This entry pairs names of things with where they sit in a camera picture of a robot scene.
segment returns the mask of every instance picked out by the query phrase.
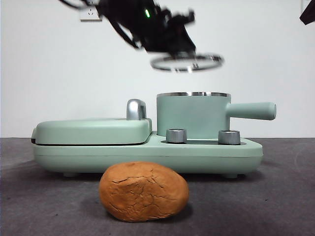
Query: power outlet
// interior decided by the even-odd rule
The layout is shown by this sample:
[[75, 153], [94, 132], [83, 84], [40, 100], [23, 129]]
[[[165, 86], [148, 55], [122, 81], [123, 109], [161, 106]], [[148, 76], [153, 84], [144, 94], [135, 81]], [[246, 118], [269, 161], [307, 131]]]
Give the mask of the power outlet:
[[303, 11], [305, 11], [306, 7], [309, 5], [309, 3], [311, 2], [311, 0], [301, 0], [301, 11], [303, 13]]
[[[88, 1], [89, 4], [98, 4], [98, 0]], [[102, 16], [98, 16], [95, 6], [89, 6], [80, 10], [80, 20], [84, 21], [102, 21]]]

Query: pot handle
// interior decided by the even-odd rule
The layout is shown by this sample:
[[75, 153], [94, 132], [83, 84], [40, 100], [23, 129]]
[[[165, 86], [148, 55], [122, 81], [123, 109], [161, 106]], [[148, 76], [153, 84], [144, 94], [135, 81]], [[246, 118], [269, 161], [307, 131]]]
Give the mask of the pot handle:
[[147, 117], [147, 109], [144, 101], [140, 99], [130, 99], [127, 102], [127, 120], [141, 120]]
[[226, 114], [228, 117], [273, 120], [277, 107], [273, 102], [228, 104]]

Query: cracked bread crust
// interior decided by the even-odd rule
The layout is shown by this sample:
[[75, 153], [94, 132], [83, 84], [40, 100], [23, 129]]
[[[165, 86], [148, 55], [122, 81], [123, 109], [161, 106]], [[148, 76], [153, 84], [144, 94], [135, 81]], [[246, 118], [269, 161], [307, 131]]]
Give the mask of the cracked bread crust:
[[187, 204], [187, 182], [172, 169], [153, 162], [127, 162], [109, 167], [99, 183], [106, 210], [127, 222], [169, 217]]

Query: metal ring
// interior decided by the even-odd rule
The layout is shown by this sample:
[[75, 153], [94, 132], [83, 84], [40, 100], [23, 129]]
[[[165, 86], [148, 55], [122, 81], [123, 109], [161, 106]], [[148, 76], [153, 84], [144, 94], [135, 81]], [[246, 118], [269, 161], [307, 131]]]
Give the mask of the metal ring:
[[229, 93], [223, 92], [167, 92], [160, 93], [157, 97], [172, 97], [172, 96], [215, 96], [215, 97], [231, 97]]
[[[172, 61], [182, 61], [182, 60], [196, 60], [196, 63], [191, 63], [188, 66], [163, 66], [159, 65], [160, 62], [172, 62]], [[209, 65], [198, 64], [198, 60], [200, 61], [208, 61], [211, 62]], [[219, 55], [195, 55], [195, 54], [177, 54], [174, 56], [168, 56], [164, 58], [157, 58], [151, 61], [151, 66], [154, 69], [164, 70], [164, 71], [175, 71], [175, 72], [194, 72], [200, 70], [208, 70], [222, 66], [224, 59]]]

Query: green led light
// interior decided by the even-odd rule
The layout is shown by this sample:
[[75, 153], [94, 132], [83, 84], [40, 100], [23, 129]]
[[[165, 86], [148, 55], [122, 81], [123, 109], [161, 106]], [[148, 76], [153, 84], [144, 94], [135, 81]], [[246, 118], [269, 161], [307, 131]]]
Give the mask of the green led light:
[[149, 13], [148, 9], [146, 9], [145, 12], [146, 12], [146, 16], [147, 16], [148, 18], [150, 18], [150, 13]]

